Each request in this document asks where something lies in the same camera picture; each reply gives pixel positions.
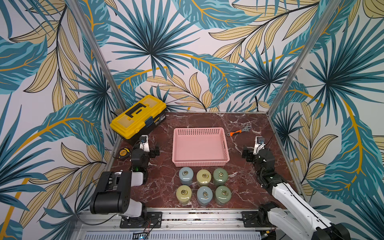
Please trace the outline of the blue-grey tea canister back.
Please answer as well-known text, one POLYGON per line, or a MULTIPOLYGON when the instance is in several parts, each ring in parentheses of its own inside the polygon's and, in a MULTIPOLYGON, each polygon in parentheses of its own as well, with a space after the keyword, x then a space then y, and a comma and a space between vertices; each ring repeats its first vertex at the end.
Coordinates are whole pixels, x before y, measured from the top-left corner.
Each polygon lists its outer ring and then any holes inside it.
POLYGON ((179 178, 182 185, 190 186, 193 182, 194 172, 189 167, 183 167, 179 171, 179 178))

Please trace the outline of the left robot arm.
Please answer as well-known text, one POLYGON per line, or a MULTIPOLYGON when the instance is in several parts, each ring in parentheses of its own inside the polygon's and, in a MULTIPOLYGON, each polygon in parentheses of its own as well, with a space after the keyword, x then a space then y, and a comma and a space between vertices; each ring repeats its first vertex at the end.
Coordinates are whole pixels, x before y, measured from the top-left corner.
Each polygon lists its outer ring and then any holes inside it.
POLYGON ((150 159, 159 155, 158 147, 149 152, 135 149, 128 171, 102 172, 90 202, 91 213, 113 213, 127 218, 146 220, 147 208, 144 203, 131 199, 131 188, 142 186, 147 182, 150 159))

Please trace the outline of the green tea canister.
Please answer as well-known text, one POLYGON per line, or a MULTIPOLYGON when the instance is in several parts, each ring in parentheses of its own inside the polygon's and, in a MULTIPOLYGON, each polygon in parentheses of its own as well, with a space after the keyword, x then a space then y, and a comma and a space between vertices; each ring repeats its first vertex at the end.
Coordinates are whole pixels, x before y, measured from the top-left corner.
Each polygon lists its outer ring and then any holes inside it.
POLYGON ((231 190, 226 186, 219 186, 215 190, 215 201, 222 206, 227 204, 232 198, 231 190))
POLYGON ((216 187, 223 186, 228 181, 228 172, 223 168, 217 168, 213 173, 213 183, 216 187))

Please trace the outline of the yellow-green tea canister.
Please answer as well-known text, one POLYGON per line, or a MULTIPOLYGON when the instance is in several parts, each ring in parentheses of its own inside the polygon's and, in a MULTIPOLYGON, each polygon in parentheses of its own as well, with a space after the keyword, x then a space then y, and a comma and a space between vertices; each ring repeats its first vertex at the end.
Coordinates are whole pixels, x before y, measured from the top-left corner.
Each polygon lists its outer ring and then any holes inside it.
POLYGON ((197 184, 199 187, 208 186, 211 182, 212 175, 208 170, 202 169, 197 172, 197 184))
POLYGON ((180 204, 188 205, 192 198, 192 190, 187 185, 178 187, 176 191, 176 197, 180 204))

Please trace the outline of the yellow-green tea canister front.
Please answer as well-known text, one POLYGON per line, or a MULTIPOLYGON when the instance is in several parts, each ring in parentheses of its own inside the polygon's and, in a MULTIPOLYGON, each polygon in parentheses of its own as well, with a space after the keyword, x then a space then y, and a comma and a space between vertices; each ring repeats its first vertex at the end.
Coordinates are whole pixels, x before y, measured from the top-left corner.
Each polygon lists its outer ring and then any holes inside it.
POLYGON ((180 204, 188 205, 192 198, 192 190, 187 185, 178 187, 176 191, 176 197, 180 204))

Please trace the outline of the pink plastic basket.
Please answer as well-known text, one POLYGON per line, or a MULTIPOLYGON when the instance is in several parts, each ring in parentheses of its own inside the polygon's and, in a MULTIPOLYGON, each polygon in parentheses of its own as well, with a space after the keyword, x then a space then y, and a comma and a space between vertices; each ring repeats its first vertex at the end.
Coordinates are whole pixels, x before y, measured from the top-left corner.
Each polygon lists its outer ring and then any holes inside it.
POLYGON ((223 128, 174 129, 172 162, 176 167, 219 167, 229 161, 223 128))

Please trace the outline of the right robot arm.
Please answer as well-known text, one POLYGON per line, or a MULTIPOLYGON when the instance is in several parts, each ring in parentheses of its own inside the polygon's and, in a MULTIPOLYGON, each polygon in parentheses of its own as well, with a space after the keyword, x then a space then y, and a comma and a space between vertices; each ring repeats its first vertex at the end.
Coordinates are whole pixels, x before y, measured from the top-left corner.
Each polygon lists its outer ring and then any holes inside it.
POLYGON ((275 157, 264 145, 253 150, 244 147, 242 158, 254 165, 258 183, 277 203, 268 202, 258 211, 242 213, 245 227, 252 222, 261 227, 277 227, 293 240, 349 240, 349 230, 334 224, 309 205, 291 185, 275 171, 275 157))

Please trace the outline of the blue-grey tea canister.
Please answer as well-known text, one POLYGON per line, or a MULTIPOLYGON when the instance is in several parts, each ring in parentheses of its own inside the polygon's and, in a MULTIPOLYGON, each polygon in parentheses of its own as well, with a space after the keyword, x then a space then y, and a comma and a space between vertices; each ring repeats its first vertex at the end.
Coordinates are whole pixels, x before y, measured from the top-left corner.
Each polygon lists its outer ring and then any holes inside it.
POLYGON ((194 172, 189 167, 183 167, 179 171, 179 178, 182 185, 190 186, 193 182, 194 172))
POLYGON ((213 198, 213 191, 207 187, 202 186, 197 191, 197 201, 200 206, 207 206, 213 198))

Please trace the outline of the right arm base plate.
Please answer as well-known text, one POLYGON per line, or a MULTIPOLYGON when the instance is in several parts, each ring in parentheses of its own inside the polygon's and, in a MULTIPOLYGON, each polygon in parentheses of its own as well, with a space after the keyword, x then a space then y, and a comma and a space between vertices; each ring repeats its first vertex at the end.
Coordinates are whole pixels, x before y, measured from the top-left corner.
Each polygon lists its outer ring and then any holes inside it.
POLYGON ((269 221, 268 213, 264 211, 243 211, 240 220, 245 228, 276 228, 269 221))

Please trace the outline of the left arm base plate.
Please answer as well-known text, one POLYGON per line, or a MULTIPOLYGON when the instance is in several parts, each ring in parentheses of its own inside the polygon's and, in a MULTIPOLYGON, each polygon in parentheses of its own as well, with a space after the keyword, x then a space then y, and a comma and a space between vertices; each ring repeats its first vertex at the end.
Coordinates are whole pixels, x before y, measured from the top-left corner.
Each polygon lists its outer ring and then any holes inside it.
POLYGON ((162 225, 162 212, 147 212, 147 215, 137 218, 122 217, 120 228, 121 229, 159 229, 162 225))

